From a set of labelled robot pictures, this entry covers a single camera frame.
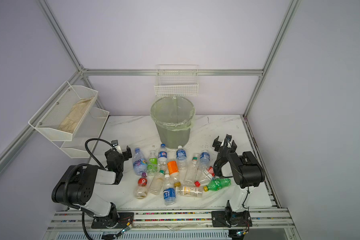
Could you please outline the large blue label bottle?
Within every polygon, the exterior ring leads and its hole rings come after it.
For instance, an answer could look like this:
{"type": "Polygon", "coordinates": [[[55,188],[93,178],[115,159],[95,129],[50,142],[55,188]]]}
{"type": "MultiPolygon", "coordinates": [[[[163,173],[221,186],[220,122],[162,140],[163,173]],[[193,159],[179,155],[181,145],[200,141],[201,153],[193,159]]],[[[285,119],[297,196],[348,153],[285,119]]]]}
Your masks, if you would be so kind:
{"type": "Polygon", "coordinates": [[[135,155],[133,157],[133,169],[137,176],[141,176],[147,172],[147,160],[140,148],[135,148],[135,155]]]}

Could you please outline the green lime label bottle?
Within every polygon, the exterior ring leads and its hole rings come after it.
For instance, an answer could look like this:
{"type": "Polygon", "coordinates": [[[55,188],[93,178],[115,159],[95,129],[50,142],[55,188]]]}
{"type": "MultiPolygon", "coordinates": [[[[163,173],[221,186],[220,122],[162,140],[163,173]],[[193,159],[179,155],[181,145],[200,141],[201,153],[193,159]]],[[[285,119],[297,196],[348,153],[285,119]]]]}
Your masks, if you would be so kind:
{"type": "Polygon", "coordinates": [[[155,150],[151,150],[148,157],[148,165],[147,165],[148,175],[154,176],[157,173],[157,169],[158,169],[157,152],[155,150]]]}

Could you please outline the green collar tea bottle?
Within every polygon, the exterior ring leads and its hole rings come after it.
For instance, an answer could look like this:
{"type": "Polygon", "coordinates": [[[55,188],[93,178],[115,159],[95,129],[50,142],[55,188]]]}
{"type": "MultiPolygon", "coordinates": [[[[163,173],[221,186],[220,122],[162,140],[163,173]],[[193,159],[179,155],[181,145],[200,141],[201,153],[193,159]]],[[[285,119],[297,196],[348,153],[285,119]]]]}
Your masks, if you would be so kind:
{"type": "Polygon", "coordinates": [[[199,168],[199,154],[195,153],[185,175],[184,184],[188,186],[194,185],[199,168]]]}

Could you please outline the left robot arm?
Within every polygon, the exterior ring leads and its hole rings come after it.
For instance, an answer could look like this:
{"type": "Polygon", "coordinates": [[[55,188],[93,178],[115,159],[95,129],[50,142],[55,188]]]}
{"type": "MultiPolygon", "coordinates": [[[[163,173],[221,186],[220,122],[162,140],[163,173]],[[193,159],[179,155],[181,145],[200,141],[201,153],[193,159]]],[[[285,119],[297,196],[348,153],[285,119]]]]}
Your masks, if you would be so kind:
{"type": "Polygon", "coordinates": [[[132,152],[129,147],[120,151],[120,147],[113,147],[105,153],[107,170],[90,164],[70,166],[53,189],[52,201],[92,217],[92,229],[131,227],[134,213],[118,213],[114,203],[94,192],[96,185],[115,186],[121,182],[124,162],[132,157],[132,152]]]}

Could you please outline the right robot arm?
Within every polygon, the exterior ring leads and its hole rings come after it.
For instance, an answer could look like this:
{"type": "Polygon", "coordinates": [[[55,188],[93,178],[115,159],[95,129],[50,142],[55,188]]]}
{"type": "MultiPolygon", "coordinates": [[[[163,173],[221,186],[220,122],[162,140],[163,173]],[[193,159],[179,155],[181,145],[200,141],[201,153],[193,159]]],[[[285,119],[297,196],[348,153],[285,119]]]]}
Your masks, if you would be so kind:
{"type": "Polygon", "coordinates": [[[214,139],[212,147],[218,153],[213,165],[215,176],[235,182],[225,209],[212,212],[213,226],[248,230],[252,226],[249,200],[255,188],[265,181],[264,169],[252,152],[236,152],[237,145],[231,135],[226,135],[223,142],[214,139]]]}

